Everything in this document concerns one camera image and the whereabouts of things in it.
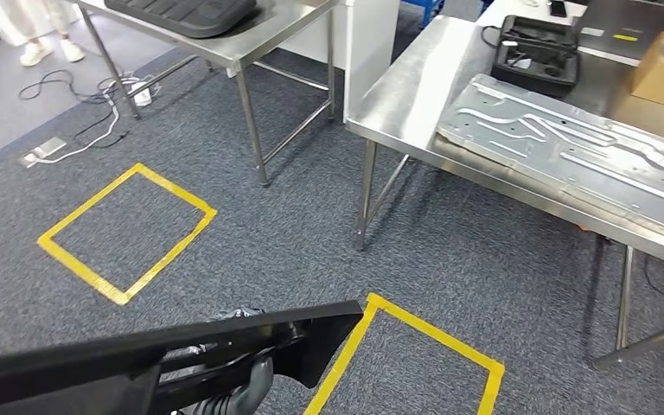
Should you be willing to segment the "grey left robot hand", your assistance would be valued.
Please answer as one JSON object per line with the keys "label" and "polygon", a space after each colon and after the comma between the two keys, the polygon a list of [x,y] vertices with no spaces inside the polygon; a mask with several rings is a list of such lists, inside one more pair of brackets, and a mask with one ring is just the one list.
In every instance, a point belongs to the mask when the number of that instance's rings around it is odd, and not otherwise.
{"label": "grey left robot hand", "polygon": [[273,378],[272,358],[255,362],[248,382],[233,393],[233,414],[254,414],[270,391]]}

